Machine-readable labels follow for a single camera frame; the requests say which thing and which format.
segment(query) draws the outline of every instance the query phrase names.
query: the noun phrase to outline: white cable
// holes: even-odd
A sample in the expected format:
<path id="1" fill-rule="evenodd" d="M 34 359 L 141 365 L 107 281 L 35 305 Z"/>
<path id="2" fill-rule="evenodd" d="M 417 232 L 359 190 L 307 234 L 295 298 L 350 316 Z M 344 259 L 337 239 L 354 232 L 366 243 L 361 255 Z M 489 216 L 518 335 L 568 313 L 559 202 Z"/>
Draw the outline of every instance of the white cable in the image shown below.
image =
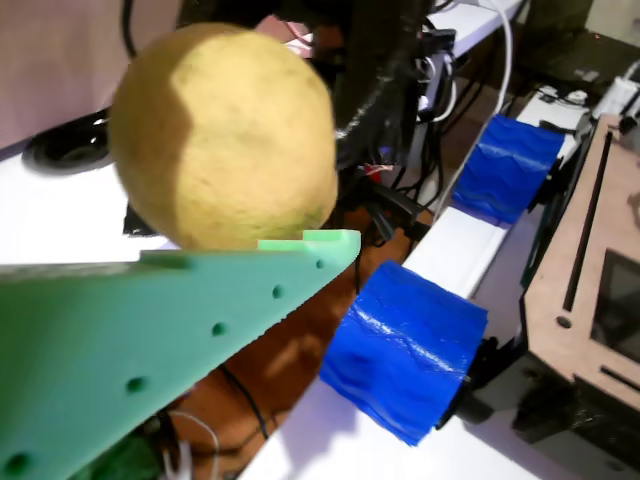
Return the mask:
<path id="1" fill-rule="evenodd" d="M 448 61 L 445 61 L 445 65 L 447 68 L 447 73 L 449 75 L 449 78 L 451 79 L 451 98 L 449 99 L 449 105 L 447 106 L 447 110 L 439 117 L 436 117 L 433 120 L 431 120 L 431 123 L 438 123 L 448 118 L 449 115 L 451 115 L 451 113 L 453 112 L 453 109 L 456 107 L 456 100 L 458 99 L 458 92 L 456 90 L 456 79 L 453 78 L 453 67 L 451 66 L 451 64 L 453 63 L 453 59 L 451 57 L 447 57 L 447 58 L 448 58 Z"/>
<path id="2" fill-rule="evenodd" d="M 429 57 L 424 57 L 424 59 L 427 62 L 427 65 L 429 65 L 429 68 L 431 68 L 431 75 L 429 75 L 429 80 L 419 80 L 419 82 L 427 82 L 432 80 L 433 78 L 435 78 L 436 76 L 436 64 L 433 63 L 433 60 L 431 60 L 431 58 Z"/>
<path id="3" fill-rule="evenodd" d="M 504 44 L 505 44 L 506 58 L 505 58 L 504 77 L 502 79 L 502 86 L 500 87 L 500 93 L 498 94 L 498 102 L 493 112 L 494 115 L 497 115 L 502 111 L 502 106 L 504 105 L 504 99 L 507 95 L 507 89 L 509 88 L 509 82 L 511 81 L 511 68 L 513 64 L 513 33 L 511 32 L 511 24 L 509 23 L 509 18 L 507 17 L 507 14 L 504 11 L 504 8 L 502 8 L 502 6 L 498 4 L 499 0 L 486 0 L 486 1 L 490 3 L 491 6 L 493 6 L 496 12 L 498 12 L 498 15 L 500 15 L 500 19 L 502 20 L 502 27 L 504 28 Z M 480 138 L 482 137 L 482 134 L 484 133 L 485 129 L 487 128 L 490 122 L 491 122 L 491 118 L 489 118 L 487 122 L 483 125 L 482 129 L 480 130 L 480 135 L 478 136 L 478 139 L 474 143 L 474 148 L 475 148 L 475 145 L 480 140 Z M 438 201 L 438 206 L 436 207 L 435 213 L 433 214 L 433 223 L 435 223 L 438 220 L 438 218 L 440 218 L 440 215 L 442 214 L 442 209 L 444 208 L 444 204 L 446 203 L 447 198 L 449 197 L 449 193 L 453 189 L 453 186 L 458 181 L 458 178 L 460 177 L 462 170 L 464 170 L 464 167 L 469 161 L 472 151 L 469 152 L 469 154 L 466 156 L 462 164 L 458 167 L 456 172 L 453 174 L 453 177 L 451 177 L 451 180 L 447 184 L 447 188 L 445 188 L 442 191 L 442 194 L 440 195 L 440 200 Z"/>
<path id="4" fill-rule="evenodd" d="M 491 6 L 494 8 L 498 15 L 500 15 L 500 19 L 502 20 L 502 27 L 504 28 L 504 45 L 505 45 L 505 66 L 504 66 L 504 77 L 502 78 L 502 86 L 500 87 L 500 93 L 498 94 L 498 103 L 496 104 L 496 109 L 494 110 L 494 115 L 499 114 L 502 111 L 502 106 L 504 105 L 504 99 L 507 96 L 507 89 L 509 88 L 509 82 L 511 81 L 511 68 L 513 64 L 513 33 L 511 32 L 511 24 L 509 23 L 509 18 L 507 17 L 507 13 L 500 5 L 500 0 L 486 0 Z"/>
<path id="5" fill-rule="evenodd" d="M 219 455 L 218 452 L 220 451 L 220 441 L 218 440 L 218 436 L 216 435 L 216 432 L 214 432 L 213 429 L 211 427 L 209 427 L 209 425 L 204 423 L 198 417 L 196 417 L 194 415 L 191 415 L 190 413 L 183 412 L 182 410 L 173 410 L 173 411 L 169 412 L 169 415 L 175 415 L 175 416 L 178 416 L 178 417 L 188 418 L 192 422 L 197 423 L 198 425 L 200 425 L 200 427 L 202 429 L 204 429 L 207 432 L 209 432 L 209 435 L 211 435 L 211 440 L 213 440 L 213 447 L 215 448 L 215 453 L 213 455 L 213 465 L 211 466 L 211 480 L 217 480 L 218 474 L 220 473 L 220 471 L 219 471 L 220 470 L 220 459 L 218 457 L 218 455 Z"/>

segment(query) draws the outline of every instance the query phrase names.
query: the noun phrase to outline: white wall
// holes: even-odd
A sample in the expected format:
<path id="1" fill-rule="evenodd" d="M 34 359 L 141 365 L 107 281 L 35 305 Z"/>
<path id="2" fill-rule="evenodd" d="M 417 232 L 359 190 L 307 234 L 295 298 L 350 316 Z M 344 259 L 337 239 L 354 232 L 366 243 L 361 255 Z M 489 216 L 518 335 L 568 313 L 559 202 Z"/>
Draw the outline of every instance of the white wall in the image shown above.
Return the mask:
<path id="1" fill-rule="evenodd" d="M 595 0 L 587 28 L 640 47 L 640 0 Z"/>

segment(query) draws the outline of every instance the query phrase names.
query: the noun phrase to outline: green object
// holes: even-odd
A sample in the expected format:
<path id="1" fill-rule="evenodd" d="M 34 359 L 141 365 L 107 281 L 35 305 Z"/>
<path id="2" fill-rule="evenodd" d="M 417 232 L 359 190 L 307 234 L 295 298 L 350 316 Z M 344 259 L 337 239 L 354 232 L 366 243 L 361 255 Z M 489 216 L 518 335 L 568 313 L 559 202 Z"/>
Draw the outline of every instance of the green object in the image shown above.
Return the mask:
<path id="1" fill-rule="evenodd" d="M 151 445 L 128 435 L 69 480 L 158 480 L 161 473 Z"/>
<path id="2" fill-rule="evenodd" d="M 360 234 L 0 276 L 0 479 L 66 479 L 345 270 Z"/>

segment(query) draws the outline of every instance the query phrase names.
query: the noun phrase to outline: blue plastic block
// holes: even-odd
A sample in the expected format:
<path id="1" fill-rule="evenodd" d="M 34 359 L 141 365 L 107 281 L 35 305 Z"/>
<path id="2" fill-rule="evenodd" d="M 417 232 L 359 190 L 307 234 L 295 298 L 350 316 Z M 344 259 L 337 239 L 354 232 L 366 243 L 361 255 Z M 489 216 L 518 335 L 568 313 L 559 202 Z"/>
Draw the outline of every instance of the blue plastic block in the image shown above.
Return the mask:
<path id="1" fill-rule="evenodd" d="M 486 310 L 387 262 L 342 320 L 320 377 L 417 445 L 446 412 L 486 325 Z"/>
<path id="2" fill-rule="evenodd" d="M 454 202 L 465 210 L 515 223 L 553 166 L 564 135 L 496 115 L 465 166 Z"/>

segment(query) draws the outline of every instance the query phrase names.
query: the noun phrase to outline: wooden frame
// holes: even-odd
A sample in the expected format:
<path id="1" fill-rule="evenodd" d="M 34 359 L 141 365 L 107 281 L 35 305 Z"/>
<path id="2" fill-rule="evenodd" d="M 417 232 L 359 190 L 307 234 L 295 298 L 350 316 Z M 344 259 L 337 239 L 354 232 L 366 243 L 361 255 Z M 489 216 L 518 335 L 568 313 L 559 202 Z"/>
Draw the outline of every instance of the wooden frame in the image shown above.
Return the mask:
<path id="1" fill-rule="evenodd" d="M 613 117 L 600 120 L 574 194 L 524 305 L 532 353 L 562 376 L 578 376 L 640 410 L 640 365 L 591 338 L 605 255 L 609 251 L 640 261 L 640 228 L 629 204 L 640 191 L 640 158 L 617 143 L 615 132 L 606 166 L 601 167 L 607 134 L 617 124 Z M 599 170 L 602 183 L 594 205 Z M 590 205 L 595 215 L 589 230 Z M 572 272 L 580 267 L 576 257 L 581 238 L 588 242 L 579 275 L 574 275 L 575 296 L 567 302 Z"/>

